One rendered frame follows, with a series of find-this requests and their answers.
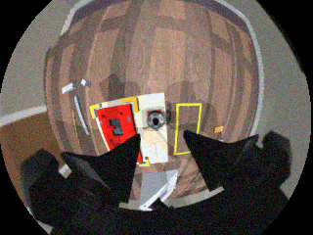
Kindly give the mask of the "grey flat bar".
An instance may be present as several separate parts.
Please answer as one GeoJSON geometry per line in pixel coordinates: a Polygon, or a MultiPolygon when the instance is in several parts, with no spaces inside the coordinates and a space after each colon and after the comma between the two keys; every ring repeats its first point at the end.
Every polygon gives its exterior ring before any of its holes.
{"type": "Polygon", "coordinates": [[[90,129],[87,128],[87,124],[86,124],[86,121],[85,121],[85,117],[83,116],[83,113],[81,111],[81,103],[79,103],[79,98],[77,97],[77,95],[75,95],[74,97],[74,105],[77,107],[78,109],[78,113],[79,113],[79,120],[81,120],[82,122],[82,125],[83,125],[83,129],[85,129],[85,132],[87,134],[91,134],[90,133],[90,129]]]}

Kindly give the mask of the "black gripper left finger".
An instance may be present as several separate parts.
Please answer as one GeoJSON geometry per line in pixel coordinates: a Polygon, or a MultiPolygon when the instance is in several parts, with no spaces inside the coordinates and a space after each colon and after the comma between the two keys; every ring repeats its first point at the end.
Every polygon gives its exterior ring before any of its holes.
{"type": "Polygon", "coordinates": [[[141,149],[140,133],[128,138],[128,141],[122,142],[109,152],[101,156],[81,156],[81,154],[63,152],[60,153],[67,167],[71,171],[79,172],[81,175],[98,180],[105,185],[107,191],[117,196],[121,203],[129,204],[130,188],[136,164],[138,162],[138,153],[141,149]]]}

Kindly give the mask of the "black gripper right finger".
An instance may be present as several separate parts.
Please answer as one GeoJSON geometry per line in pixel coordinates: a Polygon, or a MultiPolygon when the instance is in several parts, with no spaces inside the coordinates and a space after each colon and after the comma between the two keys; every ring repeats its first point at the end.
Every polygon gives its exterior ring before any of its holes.
{"type": "Polygon", "coordinates": [[[184,129],[183,137],[206,181],[204,184],[207,185],[208,192],[212,192],[222,187],[220,183],[226,179],[243,153],[257,145],[259,134],[257,133],[257,136],[251,134],[250,137],[231,142],[231,144],[193,133],[188,129],[184,129]]]}

